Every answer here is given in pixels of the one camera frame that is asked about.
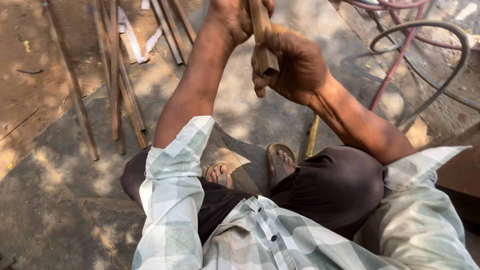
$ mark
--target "sandal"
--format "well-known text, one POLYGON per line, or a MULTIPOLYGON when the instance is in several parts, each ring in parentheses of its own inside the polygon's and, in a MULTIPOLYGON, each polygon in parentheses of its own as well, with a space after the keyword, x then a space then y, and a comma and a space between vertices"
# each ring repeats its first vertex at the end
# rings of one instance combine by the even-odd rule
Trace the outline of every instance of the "sandal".
POLYGON ((274 188, 280 181, 288 176, 287 172, 285 171, 283 156, 278 155, 279 150, 282 150, 284 153, 286 153, 287 156, 293 160, 293 163, 297 163, 297 157, 288 145, 284 143, 272 143, 269 145, 267 149, 267 164, 268 158, 272 157, 272 164, 273 168, 275 169, 275 177, 270 179, 270 188, 274 188), (270 150, 275 151, 275 155, 269 155, 268 151, 270 150))

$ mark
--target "man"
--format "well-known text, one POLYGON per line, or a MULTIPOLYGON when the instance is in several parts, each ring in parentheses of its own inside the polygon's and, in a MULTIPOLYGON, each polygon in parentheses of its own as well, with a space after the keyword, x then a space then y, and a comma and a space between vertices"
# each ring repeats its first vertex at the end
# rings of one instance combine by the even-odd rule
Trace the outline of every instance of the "man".
MULTIPOLYGON (((273 12, 273 0, 264 5, 273 12)), ((127 163, 122 185, 146 213, 132 268, 478 269, 449 198, 434 187, 435 170, 463 147, 415 153, 401 131, 331 76, 317 44, 294 33, 266 33, 259 46, 276 52, 280 74, 262 78, 254 56, 255 92, 264 97, 268 85, 309 106, 345 146, 328 147, 298 166, 286 150, 268 151, 275 180, 270 199, 231 189, 222 164, 208 181, 199 179, 223 70, 251 34, 240 0, 211 1, 152 149, 127 163), (378 256, 350 241, 372 213, 380 229, 378 256)))

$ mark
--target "flip-flop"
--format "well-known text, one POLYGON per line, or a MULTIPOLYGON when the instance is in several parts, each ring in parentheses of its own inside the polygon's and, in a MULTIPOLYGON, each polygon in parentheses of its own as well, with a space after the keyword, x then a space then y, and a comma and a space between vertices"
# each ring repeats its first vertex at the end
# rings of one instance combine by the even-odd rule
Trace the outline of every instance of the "flip-flop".
MULTIPOLYGON (((207 172, 205 173, 205 177, 208 178, 209 175, 212 175, 213 169, 215 166, 218 166, 218 170, 220 170, 220 167, 222 165, 225 165, 228 167, 227 163, 225 161, 217 161, 213 163, 210 167, 208 167, 207 172)), ((216 182, 224 187, 228 187, 228 176, 226 173, 222 173, 221 175, 218 175, 216 177, 216 182)))
POLYGON ((275 169, 275 177, 270 179, 270 188, 273 188, 282 181, 285 177, 288 176, 287 172, 285 171, 285 166, 283 163, 283 156, 278 155, 278 151, 282 150, 284 153, 287 153, 287 156, 293 160, 293 163, 297 163, 297 157, 293 153, 293 150, 284 143, 272 143, 268 146, 267 149, 267 164, 268 159, 271 157, 273 168, 275 169), (269 155, 268 151, 273 150, 275 151, 275 155, 269 155))

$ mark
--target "foot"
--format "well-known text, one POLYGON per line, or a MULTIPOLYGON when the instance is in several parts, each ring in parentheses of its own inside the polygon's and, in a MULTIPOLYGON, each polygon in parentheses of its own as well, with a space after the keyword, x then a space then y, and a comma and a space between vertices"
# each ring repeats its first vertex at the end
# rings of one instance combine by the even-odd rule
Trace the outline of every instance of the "foot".
POLYGON ((222 164, 222 166, 215 166, 212 173, 207 176, 207 181, 218 183, 217 177, 222 174, 227 175, 227 188, 233 189, 233 180, 230 176, 230 169, 225 164, 222 164))
MULTIPOLYGON (((274 150, 268 150, 268 155, 272 156, 272 155, 276 155, 276 153, 274 150)), ((278 151, 278 155, 283 157, 283 165, 285 166, 285 172, 288 175, 291 175, 295 171, 297 164, 293 163, 293 160, 289 158, 287 154, 282 150, 278 151)), ((273 167, 271 157, 267 159, 267 163, 268 163, 268 173, 270 174, 270 179, 273 179, 276 176, 276 173, 275 173, 275 168, 273 167)))

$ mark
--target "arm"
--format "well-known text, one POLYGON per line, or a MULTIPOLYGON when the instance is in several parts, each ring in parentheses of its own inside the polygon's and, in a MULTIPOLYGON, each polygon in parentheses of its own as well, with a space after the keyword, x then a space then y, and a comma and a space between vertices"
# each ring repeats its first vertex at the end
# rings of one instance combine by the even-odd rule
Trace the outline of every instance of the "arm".
MULTIPOLYGON (((276 31, 283 29, 272 26, 276 31)), ((330 74, 316 43, 292 32, 267 32, 263 44, 279 56, 280 74, 259 75, 252 57, 253 82, 258 97, 265 86, 298 104, 309 106, 345 145, 361 149, 386 165, 415 153, 405 135, 387 120, 364 108, 330 74)))
POLYGON ((281 56, 280 75, 258 75, 259 97, 268 84, 277 93, 309 106, 346 145, 366 151, 387 166, 385 198, 376 210, 380 249, 409 269, 478 269, 465 249, 464 230, 448 196, 435 188, 442 164, 465 147, 415 153, 395 126, 362 107, 330 74, 315 43, 293 33, 268 33, 266 43, 281 56))
POLYGON ((189 65, 158 119, 140 186, 146 220, 134 270, 202 267, 197 214, 204 192, 197 177, 215 123, 210 115, 223 69, 234 47, 252 33, 240 3, 211 1, 189 65))
POLYGON ((207 16, 175 92, 158 118, 153 146, 165 148, 194 116, 211 115, 227 60, 234 48, 228 30, 207 16))

